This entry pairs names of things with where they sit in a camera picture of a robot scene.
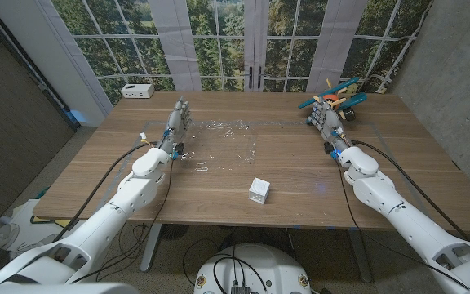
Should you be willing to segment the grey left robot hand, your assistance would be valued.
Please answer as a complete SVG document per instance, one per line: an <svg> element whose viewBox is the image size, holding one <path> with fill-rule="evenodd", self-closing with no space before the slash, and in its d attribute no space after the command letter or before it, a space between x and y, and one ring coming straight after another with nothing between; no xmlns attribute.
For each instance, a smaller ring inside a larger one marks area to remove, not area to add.
<svg viewBox="0 0 470 294"><path fill-rule="evenodd" d="M168 117L166 129L157 147L167 153L172 153L178 145L183 143L190 123L189 102L181 96Z"/></svg>

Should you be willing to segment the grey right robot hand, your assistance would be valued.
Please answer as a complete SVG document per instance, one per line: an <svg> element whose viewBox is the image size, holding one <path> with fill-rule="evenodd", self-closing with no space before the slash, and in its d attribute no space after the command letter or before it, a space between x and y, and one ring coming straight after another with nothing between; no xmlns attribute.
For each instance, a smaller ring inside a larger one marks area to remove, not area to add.
<svg viewBox="0 0 470 294"><path fill-rule="evenodd" d="M340 116L327 102L314 102L311 114L306 118L308 125L313 125L325 141L325 152L338 157L345 149L352 147L346 139Z"/></svg>

